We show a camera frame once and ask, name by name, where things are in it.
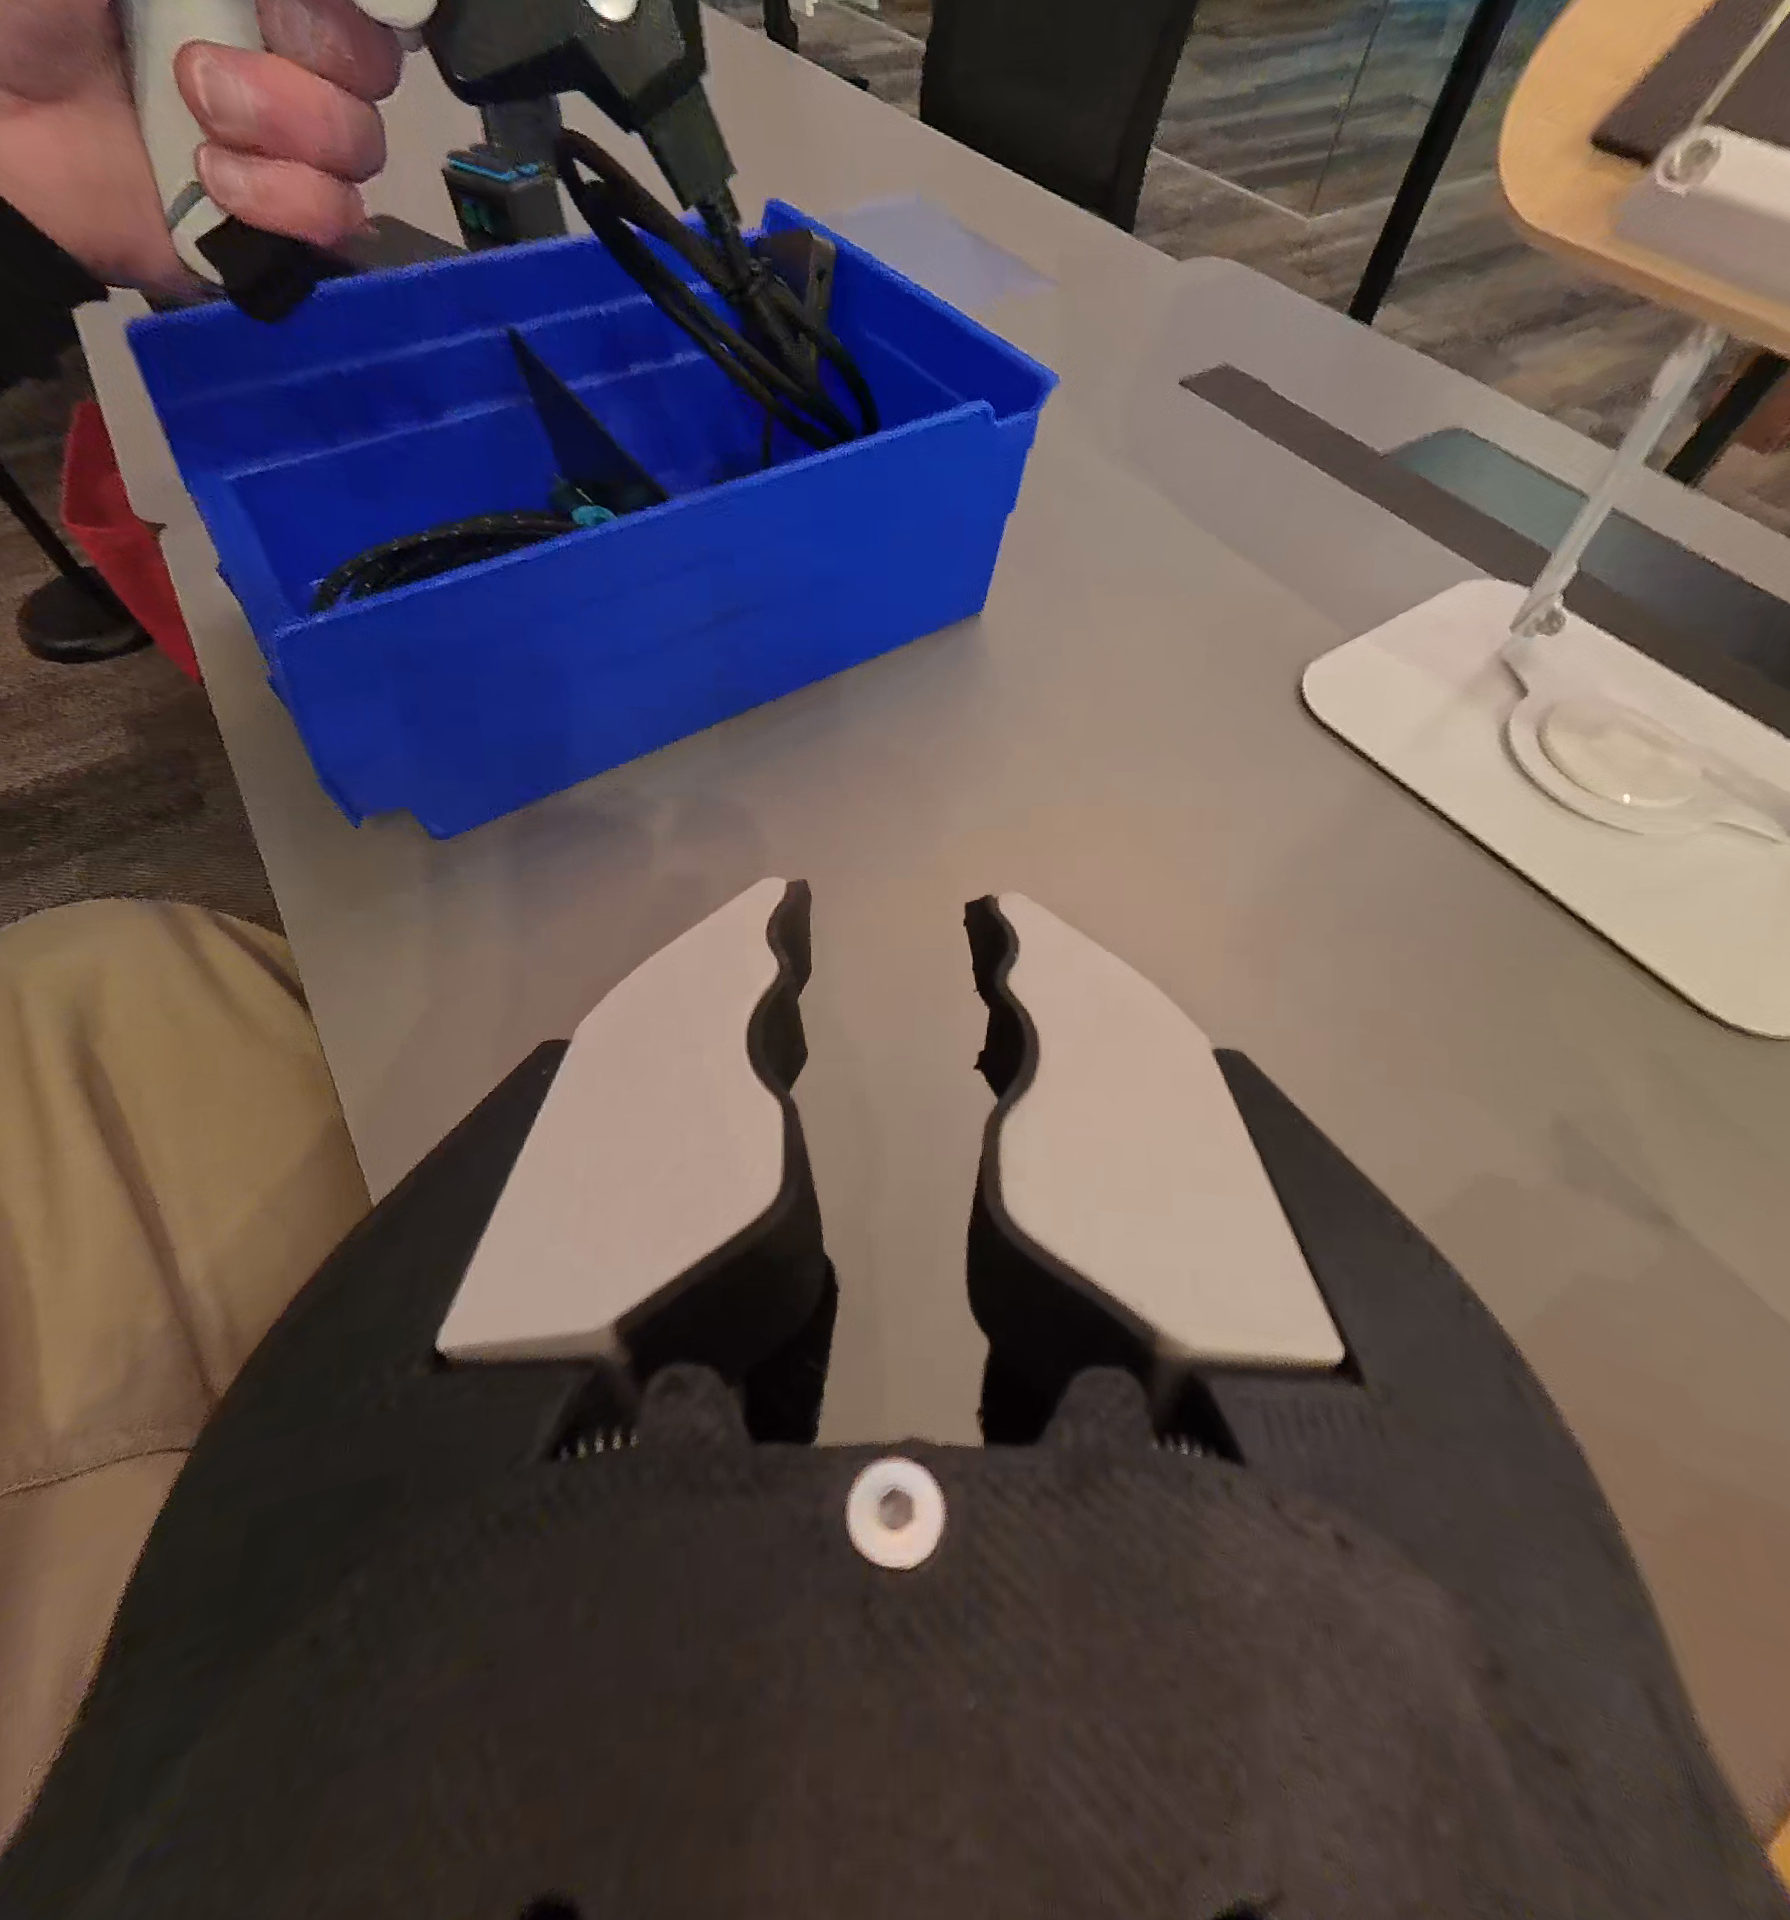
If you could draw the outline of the black chair base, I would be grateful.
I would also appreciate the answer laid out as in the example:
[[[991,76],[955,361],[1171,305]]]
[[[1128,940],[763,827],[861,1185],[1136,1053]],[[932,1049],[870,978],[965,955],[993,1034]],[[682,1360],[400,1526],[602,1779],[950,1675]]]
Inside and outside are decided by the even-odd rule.
[[[23,648],[45,662],[106,662],[149,644],[134,612],[84,563],[0,459],[0,503],[43,554],[50,575],[17,606]]]

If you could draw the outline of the person's khaki trousers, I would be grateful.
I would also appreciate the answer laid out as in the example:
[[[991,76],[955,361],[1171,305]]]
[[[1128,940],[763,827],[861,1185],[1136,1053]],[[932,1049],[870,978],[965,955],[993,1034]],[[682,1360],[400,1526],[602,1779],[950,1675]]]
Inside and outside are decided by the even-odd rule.
[[[0,1850],[197,1433],[367,1189],[280,932],[0,926]]]

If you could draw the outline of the person's left hand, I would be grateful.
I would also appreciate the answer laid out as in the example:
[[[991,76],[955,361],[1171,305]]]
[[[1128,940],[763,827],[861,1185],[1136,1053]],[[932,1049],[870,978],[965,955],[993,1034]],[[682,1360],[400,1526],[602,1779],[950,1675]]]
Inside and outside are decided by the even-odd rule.
[[[205,33],[162,53],[193,172],[221,213],[341,252],[386,161],[403,34],[347,3],[261,3],[253,20],[252,45]],[[0,198],[106,286],[205,295],[168,227],[116,4],[0,4]]]

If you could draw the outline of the white bar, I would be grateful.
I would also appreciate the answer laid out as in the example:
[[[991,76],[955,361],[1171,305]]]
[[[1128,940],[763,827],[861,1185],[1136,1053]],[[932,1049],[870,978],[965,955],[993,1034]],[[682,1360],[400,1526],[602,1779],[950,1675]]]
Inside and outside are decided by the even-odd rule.
[[[1614,215],[1637,248],[1790,306],[1790,147],[1681,131]]]

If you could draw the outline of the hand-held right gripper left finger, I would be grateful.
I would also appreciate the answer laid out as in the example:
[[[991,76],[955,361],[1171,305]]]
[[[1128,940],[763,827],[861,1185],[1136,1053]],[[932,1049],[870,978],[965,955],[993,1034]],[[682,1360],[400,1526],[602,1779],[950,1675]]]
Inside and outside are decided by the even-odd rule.
[[[700,1363],[809,1444],[838,1283],[792,1088],[812,895],[763,875],[575,1024],[442,1317],[448,1363]]]

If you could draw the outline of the wooden round table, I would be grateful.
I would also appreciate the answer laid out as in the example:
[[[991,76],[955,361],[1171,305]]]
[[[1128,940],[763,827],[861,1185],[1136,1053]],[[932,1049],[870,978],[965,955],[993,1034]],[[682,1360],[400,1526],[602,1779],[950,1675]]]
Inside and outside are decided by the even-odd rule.
[[[1497,180],[1511,222],[1530,245],[1790,361],[1790,305],[1713,272],[1685,269],[1616,234],[1619,206],[1639,169],[1594,150],[1588,140],[1703,9],[1703,3],[1566,4],[1511,93]]]

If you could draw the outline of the black charger with blue lights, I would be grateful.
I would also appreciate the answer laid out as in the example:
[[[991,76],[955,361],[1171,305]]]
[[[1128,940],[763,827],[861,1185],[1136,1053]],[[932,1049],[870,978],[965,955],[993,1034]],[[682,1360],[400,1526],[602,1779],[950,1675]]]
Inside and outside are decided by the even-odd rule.
[[[447,155],[442,180],[466,252],[566,235],[560,187],[541,159],[476,141]]]

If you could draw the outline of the black bin divider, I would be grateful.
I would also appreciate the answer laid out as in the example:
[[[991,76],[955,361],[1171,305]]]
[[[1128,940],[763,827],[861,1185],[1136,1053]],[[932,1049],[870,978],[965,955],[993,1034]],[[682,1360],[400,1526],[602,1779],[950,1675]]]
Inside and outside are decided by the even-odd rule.
[[[522,340],[506,330],[522,394],[553,455],[553,513],[575,527],[598,525],[668,503],[668,489],[617,442],[586,403]]]

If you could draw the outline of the black usb adapter with cable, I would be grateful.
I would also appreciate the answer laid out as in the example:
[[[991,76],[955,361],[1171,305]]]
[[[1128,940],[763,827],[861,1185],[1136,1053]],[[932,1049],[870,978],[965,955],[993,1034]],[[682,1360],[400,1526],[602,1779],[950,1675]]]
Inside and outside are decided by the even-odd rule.
[[[874,436],[881,408],[809,286],[735,220],[669,210],[593,136],[558,131],[553,166],[592,238],[763,415],[824,452]]]

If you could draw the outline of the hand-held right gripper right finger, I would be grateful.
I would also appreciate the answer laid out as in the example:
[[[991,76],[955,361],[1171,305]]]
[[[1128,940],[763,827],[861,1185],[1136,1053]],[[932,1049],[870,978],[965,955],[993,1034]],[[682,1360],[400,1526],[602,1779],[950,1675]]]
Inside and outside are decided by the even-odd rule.
[[[965,907],[991,1092],[965,1245],[980,1433],[1031,1444],[1091,1369],[1199,1438],[1200,1375],[1324,1378],[1346,1339],[1205,1030],[1026,894]]]

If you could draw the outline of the blue divided plastic bin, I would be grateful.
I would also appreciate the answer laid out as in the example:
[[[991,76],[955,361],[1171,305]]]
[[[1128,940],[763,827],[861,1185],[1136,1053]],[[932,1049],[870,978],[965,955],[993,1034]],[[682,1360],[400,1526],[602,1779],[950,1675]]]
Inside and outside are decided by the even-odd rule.
[[[148,400],[349,823],[448,838],[974,617],[1055,387],[1001,335],[834,235],[829,318],[881,431],[812,452],[593,238],[126,328]],[[662,489],[630,514],[320,610],[403,535],[541,509],[556,452],[514,344]]]

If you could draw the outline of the red plastic bin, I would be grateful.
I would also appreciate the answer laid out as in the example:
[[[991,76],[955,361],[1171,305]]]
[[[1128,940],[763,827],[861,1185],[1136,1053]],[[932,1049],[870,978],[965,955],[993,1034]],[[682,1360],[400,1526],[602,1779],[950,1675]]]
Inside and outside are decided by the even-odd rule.
[[[162,558],[162,531],[134,509],[93,398],[75,400],[66,420],[61,525],[154,649],[201,683],[187,619]]]

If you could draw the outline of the black braided cable teal plug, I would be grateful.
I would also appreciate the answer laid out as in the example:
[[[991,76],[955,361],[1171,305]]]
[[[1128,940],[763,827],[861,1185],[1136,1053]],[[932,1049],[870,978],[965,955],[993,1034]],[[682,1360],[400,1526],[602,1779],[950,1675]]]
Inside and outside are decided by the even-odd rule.
[[[668,503],[668,493],[654,484],[582,486],[560,479],[551,486],[544,507],[514,507],[431,523],[349,556],[316,580],[309,610],[333,612],[353,602],[376,600],[474,563],[500,561],[575,531],[615,523],[662,503]]]

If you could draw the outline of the black partition post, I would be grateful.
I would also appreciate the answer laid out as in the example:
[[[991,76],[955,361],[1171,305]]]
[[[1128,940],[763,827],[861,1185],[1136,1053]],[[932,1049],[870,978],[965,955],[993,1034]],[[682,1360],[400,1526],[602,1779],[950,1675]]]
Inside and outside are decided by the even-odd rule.
[[[1474,3],[1347,300],[1347,320],[1375,323],[1512,12],[1515,3]]]

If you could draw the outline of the black mesh office chair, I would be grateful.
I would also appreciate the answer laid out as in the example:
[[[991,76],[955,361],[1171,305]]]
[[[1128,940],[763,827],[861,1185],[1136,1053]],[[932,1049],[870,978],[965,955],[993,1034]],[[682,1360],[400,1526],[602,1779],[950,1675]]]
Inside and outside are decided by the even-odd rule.
[[[1130,230],[1192,24],[1196,3],[935,3],[919,118]]]

